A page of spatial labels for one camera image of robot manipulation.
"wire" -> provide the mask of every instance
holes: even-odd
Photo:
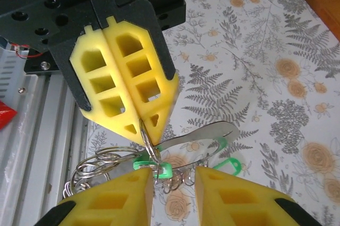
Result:
[[[12,46],[14,46],[14,50],[15,50],[15,54],[16,56],[18,56],[19,58],[22,58],[23,60],[27,60],[29,58],[35,58],[35,57],[40,57],[41,55],[43,55],[43,53],[37,53],[35,55],[27,55],[27,56],[24,56],[24,55],[21,55],[19,54],[19,51],[20,50],[20,47],[23,47],[23,48],[28,48],[30,49],[31,47],[27,44],[23,44],[23,45],[19,45],[19,44],[12,44]]]

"table surface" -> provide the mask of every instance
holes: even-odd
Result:
[[[232,122],[241,138],[216,162],[238,158],[241,178],[292,196],[324,226],[339,226],[339,42],[304,0],[186,3],[186,23],[164,31],[181,81],[164,140]],[[89,155],[117,144],[129,141],[89,124]],[[193,142],[165,157],[186,164],[205,146]],[[168,195],[156,187],[152,226],[197,219],[193,187]]]

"wooden block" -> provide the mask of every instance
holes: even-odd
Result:
[[[306,0],[306,2],[340,41],[340,0]]]

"bolt hole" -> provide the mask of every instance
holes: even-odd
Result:
[[[46,28],[38,28],[34,31],[34,33],[36,33],[36,35],[39,35],[39,36],[45,36],[48,34],[48,29]]]
[[[12,19],[16,21],[25,21],[28,20],[28,14],[24,12],[14,12],[12,13]]]
[[[168,18],[168,14],[163,13],[161,16],[159,16],[160,20],[165,20],[166,18]]]
[[[165,25],[165,26],[162,26],[161,30],[164,31],[164,30],[166,30],[168,28],[170,28],[170,26],[169,25]]]
[[[66,14],[60,14],[55,18],[55,23],[59,27],[67,25],[68,22],[69,17]]]
[[[44,2],[44,5],[49,9],[57,9],[60,7],[60,3],[57,0],[47,0]]]

